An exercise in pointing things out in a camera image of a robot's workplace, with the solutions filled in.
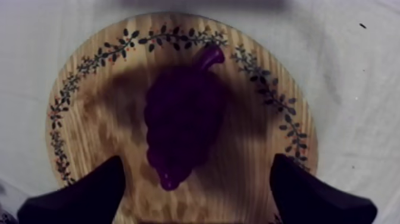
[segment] round wooden tray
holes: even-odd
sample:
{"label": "round wooden tray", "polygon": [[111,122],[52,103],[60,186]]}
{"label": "round wooden tray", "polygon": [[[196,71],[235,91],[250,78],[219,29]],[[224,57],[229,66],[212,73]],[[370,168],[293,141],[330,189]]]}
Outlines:
{"label": "round wooden tray", "polygon": [[[165,192],[145,157],[144,96],[163,67],[190,64],[211,42],[226,56],[212,67],[231,92],[224,124],[208,164]],[[127,188],[116,223],[278,223],[268,182],[275,153],[317,170],[313,120],[288,71],[240,31],[187,14],[129,18],[79,47],[50,94],[46,142],[62,186],[122,157]]]}

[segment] purple glass grapes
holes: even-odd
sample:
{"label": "purple glass grapes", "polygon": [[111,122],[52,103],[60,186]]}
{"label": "purple glass grapes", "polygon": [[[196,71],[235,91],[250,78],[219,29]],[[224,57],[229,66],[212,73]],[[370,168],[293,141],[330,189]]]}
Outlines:
{"label": "purple glass grapes", "polygon": [[147,159],[166,191],[207,161],[226,105],[226,89],[208,69],[223,62],[222,50],[210,46],[192,67],[161,73],[147,93]]}

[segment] black leaf pattern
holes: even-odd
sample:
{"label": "black leaf pattern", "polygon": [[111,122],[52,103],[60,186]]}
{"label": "black leaf pattern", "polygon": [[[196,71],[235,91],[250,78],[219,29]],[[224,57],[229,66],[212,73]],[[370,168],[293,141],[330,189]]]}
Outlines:
{"label": "black leaf pattern", "polygon": [[149,52],[152,52],[154,50],[154,44],[149,45]]}
{"label": "black leaf pattern", "polygon": [[189,36],[192,37],[195,34],[195,29],[191,28],[189,30]]}
{"label": "black leaf pattern", "polygon": [[179,26],[175,27],[175,29],[174,29],[173,33],[174,33],[174,34],[178,34],[178,33],[179,33],[179,29],[180,29],[180,27],[179,27]]}
{"label": "black leaf pattern", "polygon": [[138,41],[138,43],[139,44],[146,44],[147,43],[147,38],[143,38],[143,39],[140,39],[139,41]]}
{"label": "black leaf pattern", "polygon": [[296,102],[296,98],[291,98],[287,102],[290,104],[294,104]]}
{"label": "black leaf pattern", "polygon": [[179,50],[180,50],[180,46],[179,46],[179,44],[177,44],[177,43],[174,43],[174,48],[175,48],[175,50],[179,51]]}
{"label": "black leaf pattern", "polygon": [[133,32],[132,35],[131,35],[132,38],[136,38],[137,36],[139,36],[139,31],[138,30]]}
{"label": "black leaf pattern", "polygon": [[251,82],[255,82],[255,81],[257,81],[258,80],[258,76],[252,76],[252,77],[250,77],[250,81]]}
{"label": "black leaf pattern", "polygon": [[191,46],[192,46],[192,43],[188,42],[188,43],[185,44],[185,49],[189,49]]}
{"label": "black leaf pattern", "polygon": [[166,25],[163,25],[163,26],[161,27],[161,33],[165,33],[165,31],[167,31],[167,26],[166,26]]}
{"label": "black leaf pattern", "polygon": [[157,38],[157,43],[159,44],[159,46],[163,45],[163,41],[160,38]]}

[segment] dark spot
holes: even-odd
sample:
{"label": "dark spot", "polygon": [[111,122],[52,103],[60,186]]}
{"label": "dark spot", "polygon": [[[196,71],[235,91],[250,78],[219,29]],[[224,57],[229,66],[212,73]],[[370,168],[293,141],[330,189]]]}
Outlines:
{"label": "dark spot", "polygon": [[180,219],[180,220],[183,219],[186,209],[188,209],[188,205],[186,203],[179,201],[178,206],[176,208],[176,215],[177,215],[178,219]]}

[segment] white tablecloth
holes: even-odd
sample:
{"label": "white tablecloth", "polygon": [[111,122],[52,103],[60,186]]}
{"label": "white tablecloth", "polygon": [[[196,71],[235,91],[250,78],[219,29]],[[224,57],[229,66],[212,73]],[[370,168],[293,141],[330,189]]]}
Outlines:
{"label": "white tablecloth", "polygon": [[371,198],[376,223],[400,223],[398,0],[0,0],[3,207],[15,213],[27,196],[57,189],[44,124],[67,58],[102,28],[155,11],[204,15],[266,46],[310,104],[317,176]]}

